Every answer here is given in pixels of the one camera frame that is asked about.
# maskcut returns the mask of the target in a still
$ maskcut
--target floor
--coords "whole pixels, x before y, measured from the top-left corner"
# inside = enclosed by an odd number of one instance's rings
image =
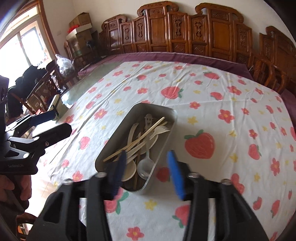
[[[73,103],[77,101],[91,86],[120,64],[121,63],[119,62],[98,66],[93,72],[84,77],[74,87],[66,92],[61,97],[63,108],[60,113],[60,117],[62,117],[68,108],[70,108]],[[33,136],[52,128],[55,125],[56,121],[54,120],[42,123],[35,128]],[[50,178],[44,171],[44,167],[40,162],[37,163],[37,168],[37,174],[32,175],[32,197],[29,199],[30,205],[26,210],[27,213],[31,213],[35,216],[39,216],[47,197],[56,190],[56,187],[50,182]]]

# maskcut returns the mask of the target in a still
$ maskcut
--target yellow star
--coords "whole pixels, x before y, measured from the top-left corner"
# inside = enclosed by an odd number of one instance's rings
[[[259,182],[260,179],[261,179],[261,177],[259,176],[259,174],[257,172],[256,175],[254,175],[254,182]]]
[[[236,133],[235,133],[234,130],[233,130],[233,131],[230,131],[230,132],[229,132],[229,135],[232,136],[232,137],[236,137]]]
[[[277,149],[281,149],[281,148],[282,148],[281,143],[277,142],[277,143],[276,143],[276,147],[277,147]]]
[[[232,156],[229,156],[229,157],[233,161],[233,163],[236,163],[237,162],[238,156],[236,155],[236,153],[233,153],[233,155]]]
[[[118,104],[120,101],[121,101],[121,99],[116,99],[116,100],[114,101],[114,104]]]
[[[124,113],[124,111],[120,110],[120,111],[118,111],[116,114],[117,114],[117,115],[122,115],[123,113]]]
[[[198,123],[198,121],[196,120],[196,117],[195,117],[195,116],[192,116],[191,118],[188,117],[187,119],[188,119],[187,122],[188,122],[189,124],[192,124],[193,126],[194,126],[195,123]]]
[[[146,206],[145,207],[146,209],[149,209],[149,210],[153,211],[154,207],[157,205],[157,202],[150,199],[148,202],[144,202],[144,204]]]

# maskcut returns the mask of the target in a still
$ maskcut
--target transparent plastic bag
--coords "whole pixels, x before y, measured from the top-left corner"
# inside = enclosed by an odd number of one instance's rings
[[[59,71],[63,77],[68,77],[75,71],[71,60],[64,58],[58,54],[56,54],[56,58],[57,65],[59,66]]]

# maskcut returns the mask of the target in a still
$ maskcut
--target gray tray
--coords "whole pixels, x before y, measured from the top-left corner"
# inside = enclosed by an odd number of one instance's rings
[[[137,123],[139,119],[144,120],[144,117],[147,114],[151,114],[156,120],[159,120],[164,116],[164,121],[168,122],[166,126],[170,129],[170,131],[158,135],[157,142],[150,149],[150,158],[155,162],[155,164],[144,186],[141,189],[134,191],[139,194],[144,194],[148,191],[155,179],[159,167],[161,167],[161,163],[166,160],[166,153],[170,149],[169,142],[172,139],[174,126],[177,121],[177,112],[175,110],[164,106],[146,103],[134,105],[110,137],[95,162],[96,170],[98,172],[103,171],[103,160],[127,144],[127,138],[132,125]]]

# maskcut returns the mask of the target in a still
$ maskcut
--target white wall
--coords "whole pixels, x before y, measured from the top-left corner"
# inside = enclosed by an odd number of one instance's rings
[[[94,29],[101,31],[101,25],[104,20],[118,14],[136,18],[137,10],[140,6],[156,1],[157,0],[73,0],[73,3],[76,14],[89,12]],[[175,2],[179,6],[180,12],[186,12],[190,15],[196,14],[194,8],[201,2],[216,3],[238,10],[244,16],[244,23],[253,29],[255,49],[258,49],[259,33],[265,34],[265,28],[269,25],[273,25],[282,31],[295,44],[292,35],[283,21],[263,0],[176,0],[172,2]]]
[[[66,56],[64,42],[69,22],[76,17],[72,0],[43,0],[44,10],[50,31],[60,55]]]

